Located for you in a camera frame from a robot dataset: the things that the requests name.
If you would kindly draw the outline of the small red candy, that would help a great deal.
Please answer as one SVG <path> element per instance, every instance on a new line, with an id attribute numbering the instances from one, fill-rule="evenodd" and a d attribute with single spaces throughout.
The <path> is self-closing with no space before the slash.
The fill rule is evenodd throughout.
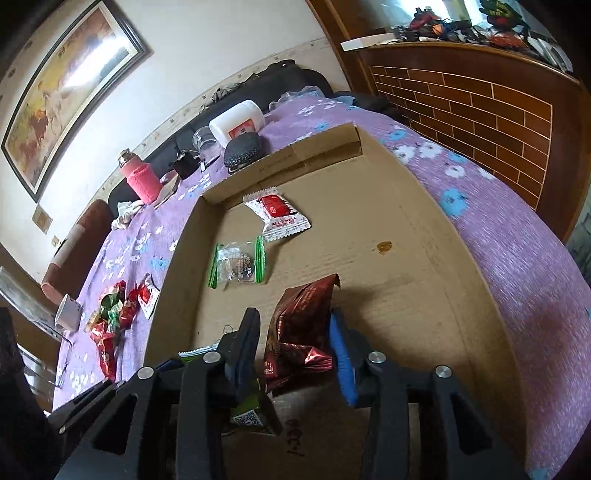
<path id="1" fill-rule="evenodd" d="M 98 351 L 99 366 L 105 378 L 115 381 L 115 335 L 108 332 L 108 327 L 101 322 L 93 327 L 90 337 Z"/>

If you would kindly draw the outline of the red white snack packet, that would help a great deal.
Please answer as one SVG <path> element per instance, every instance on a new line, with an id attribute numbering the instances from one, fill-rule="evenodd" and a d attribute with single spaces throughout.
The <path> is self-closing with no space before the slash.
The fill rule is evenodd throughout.
<path id="1" fill-rule="evenodd" d="M 263 239 L 273 242 L 311 229 L 311 222 L 287 201 L 276 187 L 242 198 L 246 207 L 263 220 Z"/>
<path id="2" fill-rule="evenodd" d="M 157 305 L 160 290 L 155 286 L 152 275 L 147 273 L 137 287 L 140 310 L 146 319 L 150 319 Z"/>

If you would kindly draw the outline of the light green snack packet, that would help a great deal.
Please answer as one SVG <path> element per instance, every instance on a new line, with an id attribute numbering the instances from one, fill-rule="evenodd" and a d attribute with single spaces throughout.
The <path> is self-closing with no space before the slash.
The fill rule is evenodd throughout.
<path id="1" fill-rule="evenodd" d="M 99 307 L 99 316 L 106 322 L 109 332 L 116 331 L 120 326 L 120 312 L 123 302 L 118 294 L 106 294 L 102 297 Z"/>

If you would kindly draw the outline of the dark red foil snack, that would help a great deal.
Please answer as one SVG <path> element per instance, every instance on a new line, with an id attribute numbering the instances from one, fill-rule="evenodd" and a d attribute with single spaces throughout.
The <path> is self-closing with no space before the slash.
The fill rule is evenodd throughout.
<path id="1" fill-rule="evenodd" d="M 341 286 L 331 274 L 283 292 L 271 315 L 263 354 L 266 391 L 280 395 L 317 384 L 334 367 L 329 347 L 332 292 Z"/>

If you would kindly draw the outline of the clear green edged snack packet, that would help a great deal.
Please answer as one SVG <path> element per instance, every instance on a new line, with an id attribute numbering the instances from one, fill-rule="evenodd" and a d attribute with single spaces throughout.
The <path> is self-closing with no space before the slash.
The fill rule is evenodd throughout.
<path id="1" fill-rule="evenodd" d="M 239 282 L 260 284 L 266 279 L 266 241 L 256 236 L 252 241 L 216 243 L 212 252 L 207 286 Z"/>

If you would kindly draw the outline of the cardboard box tray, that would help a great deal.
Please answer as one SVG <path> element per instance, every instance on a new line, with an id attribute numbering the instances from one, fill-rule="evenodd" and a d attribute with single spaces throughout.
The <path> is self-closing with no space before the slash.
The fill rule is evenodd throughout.
<path id="1" fill-rule="evenodd" d="M 263 228 L 242 204 L 274 186 L 311 229 L 266 247 L 263 284 L 211 289 L 216 243 Z M 521 378 L 499 308 L 476 261 L 417 178 L 351 124 L 287 146 L 198 197 L 172 255 L 144 360 L 211 344 L 246 307 L 269 323 L 290 287 L 337 274 L 346 322 L 409 367 L 449 365 L 519 457 L 526 455 Z"/>

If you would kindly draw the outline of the white ceramic mug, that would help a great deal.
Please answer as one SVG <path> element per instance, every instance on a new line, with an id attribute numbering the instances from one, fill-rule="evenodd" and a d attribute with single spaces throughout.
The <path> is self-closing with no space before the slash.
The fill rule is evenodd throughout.
<path id="1" fill-rule="evenodd" d="M 76 332 L 79 328 L 82 306 L 68 294 L 65 294 L 55 315 L 55 329 L 58 332 Z"/>

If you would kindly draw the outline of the purple floral tablecloth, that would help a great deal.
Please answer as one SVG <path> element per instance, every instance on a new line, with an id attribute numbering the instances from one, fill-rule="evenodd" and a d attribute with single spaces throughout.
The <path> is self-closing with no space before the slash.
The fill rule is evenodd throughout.
<path id="1" fill-rule="evenodd" d="M 346 322 L 401 365 L 450 366 L 533 479 L 553 479 L 590 422 L 590 289 L 513 190 L 386 116 L 304 95 L 270 112 L 267 155 L 216 163 L 111 231 L 77 300 L 151 276 L 150 315 L 116 376 L 215 343 L 249 306 L 339 277 Z"/>

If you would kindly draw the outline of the white cloth gloves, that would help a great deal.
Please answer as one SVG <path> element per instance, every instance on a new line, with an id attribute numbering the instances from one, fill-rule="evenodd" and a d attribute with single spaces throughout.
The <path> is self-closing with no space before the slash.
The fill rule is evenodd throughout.
<path id="1" fill-rule="evenodd" d="M 119 202 L 117 204 L 117 215 L 111 222 L 111 229 L 125 230 L 133 218 L 143 209 L 145 204 L 141 200 Z"/>

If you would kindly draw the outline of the small notebook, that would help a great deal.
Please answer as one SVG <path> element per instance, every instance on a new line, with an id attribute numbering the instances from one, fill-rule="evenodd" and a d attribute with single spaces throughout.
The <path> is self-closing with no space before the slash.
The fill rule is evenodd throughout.
<path id="1" fill-rule="evenodd" d="M 167 172 L 161 177 L 161 189 L 156 200 L 151 204 L 153 209 L 159 208 L 165 203 L 176 191 L 181 178 L 174 170 Z"/>

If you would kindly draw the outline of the small black container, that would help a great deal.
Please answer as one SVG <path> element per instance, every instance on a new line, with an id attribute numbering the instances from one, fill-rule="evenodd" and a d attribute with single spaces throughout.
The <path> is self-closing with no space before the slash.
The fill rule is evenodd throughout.
<path id="1" fill-rule="evenodd" d="M 197 172 L 201 163 L 200 155 L 194 155 L 191 150 L 178 150 L 176 159 L 169 166 L 181 179 L 185 180 Z"/>

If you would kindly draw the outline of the clear glass cup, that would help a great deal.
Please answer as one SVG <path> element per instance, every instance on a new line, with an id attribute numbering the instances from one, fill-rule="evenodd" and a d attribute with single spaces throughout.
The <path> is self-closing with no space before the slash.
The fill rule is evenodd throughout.
<path id="1" fill-rule="evenodd" d="M 197 129 L 193 134 L 192 142 L 201 160 L 211 161 L 221 155 L 221 144 L 215 139 L 208 126 Z"/>

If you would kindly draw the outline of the white plastic jar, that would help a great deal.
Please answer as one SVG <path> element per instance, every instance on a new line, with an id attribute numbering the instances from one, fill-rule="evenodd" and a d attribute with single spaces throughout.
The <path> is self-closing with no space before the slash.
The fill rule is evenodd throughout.
<path id="1" fill-rule="evenodd" d="M 216 116 L 208 124 L 215 140 L 223 149 L 243 133 L 259 132 L 266 126 L 262 109 L 252 100 L 242 101 Z"/>

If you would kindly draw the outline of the wooden brick pattern cabinet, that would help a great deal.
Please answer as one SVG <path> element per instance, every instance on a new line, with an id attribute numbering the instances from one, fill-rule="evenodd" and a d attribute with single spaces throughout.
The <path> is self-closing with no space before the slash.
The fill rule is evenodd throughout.
<path id="1" fill-rule="evenodd" d="M 491 47 L 408 42 L 346 52 L 368 34 L 358 1 L 311 1 L 356 91 L 380 95 L 423 136 L 514 190 L 561 240 L 590 185 L 590 95 L 542 63 Z"/>

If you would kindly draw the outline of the framed horse painting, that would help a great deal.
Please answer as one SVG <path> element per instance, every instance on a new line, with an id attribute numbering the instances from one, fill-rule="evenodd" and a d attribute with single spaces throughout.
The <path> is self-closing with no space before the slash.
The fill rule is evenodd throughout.
<path id="1" fill-rule="evenodd" d="M 20 95 L 1 149 L 38 201 L 72 138 L 149 49 L 114 1 L 94 1 L 49 49 Z"/>

